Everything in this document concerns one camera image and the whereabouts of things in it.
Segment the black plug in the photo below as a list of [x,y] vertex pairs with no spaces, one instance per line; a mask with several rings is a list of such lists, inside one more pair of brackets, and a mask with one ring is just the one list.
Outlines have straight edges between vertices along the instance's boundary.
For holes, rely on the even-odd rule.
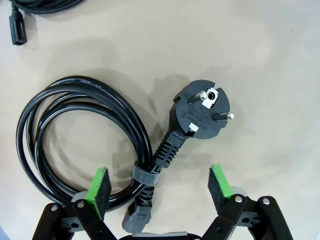
[[9,17],[11,39],[13,45],[23,45],[27,42],[24,18],[19,9],[12,5],[12,14]]
[[174,97],[169,129],[153,156],[154,171],[167,168],[186,139],[214,138],[234,118],[226,93],[214,86],[212,81],[196,80]]
[[[227,120],[233,119],[226,93],[214,86],[212,81],[196,80],[174,97],[169,129],[153,156],[153,172],[167,168],[186,139],[214,138],[227,125]],[[153,194],[154,187],[147,186],[135,198],[122,221],[124,230],[139,233],[149,223]]]

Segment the gray velcro strap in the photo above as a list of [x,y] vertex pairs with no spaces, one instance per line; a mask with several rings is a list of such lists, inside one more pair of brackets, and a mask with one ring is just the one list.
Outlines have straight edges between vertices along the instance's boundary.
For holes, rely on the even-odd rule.
[[139,183],[145,184],[147,186],[154,186],[158,181],[160,172],[149,172],[140,167],[138,167],[138,162],[134,162],[132,177]]

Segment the green tape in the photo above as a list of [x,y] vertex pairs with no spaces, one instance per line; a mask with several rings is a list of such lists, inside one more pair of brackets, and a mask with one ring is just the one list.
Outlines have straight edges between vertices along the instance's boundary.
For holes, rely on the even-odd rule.
[[100,190],[101,183],[104,179],[104,176],[106,174],[107,169],[105,167],[100,167],[96,171],[93,181],[91,183],[91,186],[88,190],[88,193],[86,194],[85,200],[89,203],[92,204],[95,211],[97,212],[98,216],[100,219],[102,219],[102,216],[100,214],[96,198]]
[[222,167],[220,166],[220,164],[213,164],[211,165],[211,170],[213,171],[219,183],[220,189],[222,191],[222,195],[225,198],[229,199],[234,194],[234,192],[228,183],[228,180],[226,178],[224,171],[222,170]]

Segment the white table surface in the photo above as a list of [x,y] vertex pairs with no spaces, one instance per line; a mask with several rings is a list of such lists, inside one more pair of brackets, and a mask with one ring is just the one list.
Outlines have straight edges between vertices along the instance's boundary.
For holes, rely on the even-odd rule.
[[[31,239],[50,201],[25,175],[16,125],[27,102],[70,75],[97,78],[136,109],[155,149],[172,99],[190,81],[216,82],[235,118],[210,140],[187,140],[162,171],[145,232],[203,234],[217,216],[208,169],[256,200],[276,198],[295,240],[320,231],[320,2],[318,0],[86,0],[56,15],[27,15],[28,42],[11,44],[8,0],[0,0],[0,226]],[[115,124],[65,113],[48,129],[52,165],[87,188],[100,164],[113,189],[130,180],[135,154]],[[118,237],[126,207],[105,215]],[[76,240],[89,239],[84,232]],[[237,229],[232,240],[250,239]]]

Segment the black cord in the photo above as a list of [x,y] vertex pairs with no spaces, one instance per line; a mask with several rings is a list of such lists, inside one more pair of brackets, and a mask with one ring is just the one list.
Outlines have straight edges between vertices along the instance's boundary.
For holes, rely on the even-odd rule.
[[[35,130],[38,108],[48,97],[57,94],[63,95],[44,110]],[[80,101],[83,98],[96,100],[98,104]],[[43,136],[48,125],[55,117],[73,110],[90,111],[112,120],[131,140],[136,151],[138,166],[148,171],[154,168],[147,131],[130,104],[118,92],[98,80],[85,76],[65,77],[49,85],[25,106],[16,130],[16,148],[21,165],[33,184],[49,199],[68,204],[73,195],[79,192],[53,172],[43,149]],[[27,161],[23,144],[24,129],[26,145],[43,183],[37,179]],[[125,189],[110,196],[108,211],[128,203],[145,188],[144,184],[133,179]]]
[[30,14],[54,14],[81,3],[83,0],[10,0],[17,8]]

